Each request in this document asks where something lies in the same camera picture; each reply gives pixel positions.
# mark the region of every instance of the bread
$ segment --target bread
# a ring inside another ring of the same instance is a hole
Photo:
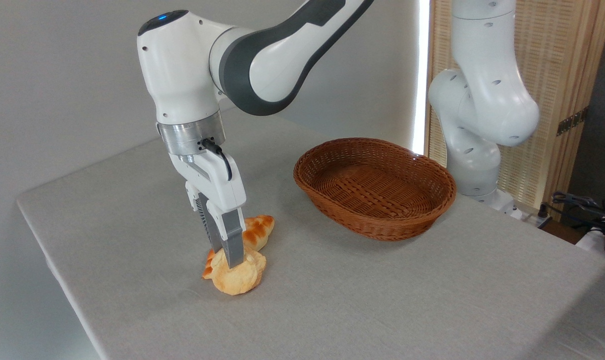
[[[229,269],[225,252],[218,251],[211,259],[211,280],[216,289],[225,294],[244,294],[261,283],[265,266],[267,260],[261,253],[245,247],[244,261]]]
[[[244,261],[229,269],[225,252],[214,253],[209,249],[202,278],[213,280],[216,289],[225,294],[238,295],[254,289],[261,283],[262,272],[267,264],[266,258],[258,251],[267,243],[275,223],[274,218],[269,215],[246,218],[246,230],[242,233]]]
[[[269,215],[246,218],[245,227],[247,230],[242,232],[242,244],[255,251],[261,251],[267,243],[267,239],[274,229],[275,223],[274,218]]]

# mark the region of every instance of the oval basket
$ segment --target oval basket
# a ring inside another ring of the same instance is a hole
[[[383,241],[424,233],[456,198],[454,178],[440,164],[366,137],[312,148],[296,162],[293,178],[320,212]]]

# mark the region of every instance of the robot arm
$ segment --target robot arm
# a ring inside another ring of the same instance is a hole
[[[286,108],[318,59],[374,0],[308,0],[284,22],[253,31],[187,10],[161,14],[138,32],[140,67],[156,104],[156,127],[214,251],[243,262],[245,187],[220,145],[218,101],[268,116]]]
[[[497,144],[523,143],[540,118],[518,71],[515,11],[516,0],[452,0],[451,50],[460,69],[439,73],[428,93],[458,191],[506,214],[514,206],[497,189]]]

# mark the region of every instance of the black cable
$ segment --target black cable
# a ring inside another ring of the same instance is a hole
[[[200,142],[202,144],[202,146],[213,152],[214,154],[220,156],[222,158],[222,160],[224,161],[225,166],[227,167],[227,181],[231,182],[232,180],[232,166],[229,164],[229,160],[227,160],[227,157],[225,157],[225,154],[223,153],[223,148],[221,148],[220,146],[216,145],[216,143],[214,143],[213,141],[211,141],[210,139],[202,139],[202,141]]]
[[[581,219],[581,218],[577,218],[577,217],[573,216],[572,214],[569,214],[568,212],[565,212],[565,211],[563,211],[563,210],[559,210],[559,209],[557,209],[557,208],[555,208],[555,207],[551,206],[551,205],[550,205],[549,203],[547,203],[547,202],[543,202],[543,204],[544,204],[545,206],[547,206],[547,208],[548,208],[548,209],[550,209],[550,210],[554,210],[554,212],[557,212],[557,213],[559,213],[559,214],[561,214],[561,215],[563,215],[563,216],[566,216],[566,217],[568,217],[568,218],[572,219],[573,221],[577,221],[577,222],[579,222],[579,223],[583,223],[583,224],[590,225],[592,228],[599,228],[599,229],[601,229],[601,230],[605,230],[605,225],[604,225],[604,223],[602,223],[602,222],[595,222],[595,221],[590,221],[590,220],[588,220],[588,219]]]

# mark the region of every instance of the bamboo blind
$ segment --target bamboo blind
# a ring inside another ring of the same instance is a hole
[[[428,80],[457,68],[451,54],[451,0],[432,2]],[[567,191],[582,123],[557,136],[561,121],[589,104],[605,41],[605,0],[519,0],[515,54],[522,80],[538,103],[540,123],[515,147],[501,146],[498,187],[538,207],[554,191]],[[426,153],[447,163],[445,141],[431,107],[426,119]]]

